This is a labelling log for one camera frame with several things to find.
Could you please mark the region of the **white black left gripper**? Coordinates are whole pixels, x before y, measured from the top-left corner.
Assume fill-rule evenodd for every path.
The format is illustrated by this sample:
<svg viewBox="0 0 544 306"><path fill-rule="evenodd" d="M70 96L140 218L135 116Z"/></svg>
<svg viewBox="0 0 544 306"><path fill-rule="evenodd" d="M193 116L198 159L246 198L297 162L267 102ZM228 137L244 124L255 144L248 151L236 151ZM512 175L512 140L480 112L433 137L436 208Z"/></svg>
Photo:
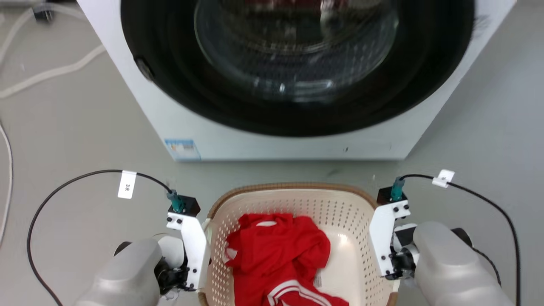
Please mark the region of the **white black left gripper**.
<svg viewBox="0 0 544 306"><path fill-rule="evenodd" d="M180 238L165 236L158 241L161 259L155 275L162 295L171 291L200 291L206 284L210 263L210 243L196 217L167 215L167 228Z"/></svg>

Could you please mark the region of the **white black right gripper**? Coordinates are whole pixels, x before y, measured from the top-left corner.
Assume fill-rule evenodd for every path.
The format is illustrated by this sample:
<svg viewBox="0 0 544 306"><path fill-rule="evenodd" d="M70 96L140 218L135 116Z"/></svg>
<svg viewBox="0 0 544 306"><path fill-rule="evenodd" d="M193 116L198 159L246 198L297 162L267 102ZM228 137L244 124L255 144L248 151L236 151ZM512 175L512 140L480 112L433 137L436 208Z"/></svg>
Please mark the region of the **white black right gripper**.
<svg viewBox="0 0 544 306"><path fill-rule="evenodd" d="M375 256L376 272L388 280L412 278L419 250L408 238L415 224L396 226L396 220L410 215L408 203L389 203L375 209L369 225L369 240Z"/></svg>

